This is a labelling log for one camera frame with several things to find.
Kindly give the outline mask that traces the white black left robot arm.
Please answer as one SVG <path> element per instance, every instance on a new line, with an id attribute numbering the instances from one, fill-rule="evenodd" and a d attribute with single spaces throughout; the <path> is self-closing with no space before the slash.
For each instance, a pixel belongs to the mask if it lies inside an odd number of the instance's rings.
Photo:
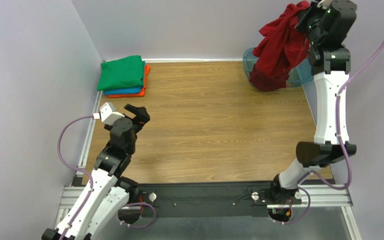
<path id="1" fill-rule="evenodd" d="M 88 183 L 68 214 L 54 228 L 47 228 L 43 240 L 91 240 L 110 218 L 138 196 L 137 183 L 122 174 L 136 152 L 137 134 L 150 121 L 147 109 L 126 104 L 134 114 L 126 116 L 111 102 L 86 119 L 100 120 L 109 131 L 109 141 L 97 156 L 93 170 L 82 170 Z"/>

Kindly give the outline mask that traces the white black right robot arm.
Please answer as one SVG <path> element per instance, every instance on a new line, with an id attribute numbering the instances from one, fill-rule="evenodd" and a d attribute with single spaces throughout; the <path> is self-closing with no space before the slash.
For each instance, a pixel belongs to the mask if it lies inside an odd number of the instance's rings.
<path id="1" fill-rule="evenodd" d="M 263 202 L 282 204 L 295 197 L 311 174 L 354 155 L 346 123 L 346 82 L 351 53 L 343 41 L 354 24 L 357 5 L 351 0 L 313 0 L 299 14 L 297 30 L 310 47 L 308 61 L 316 89 L 316 131 L 312 142 L 296 145 L 295 160 L 261 192 Z"/>

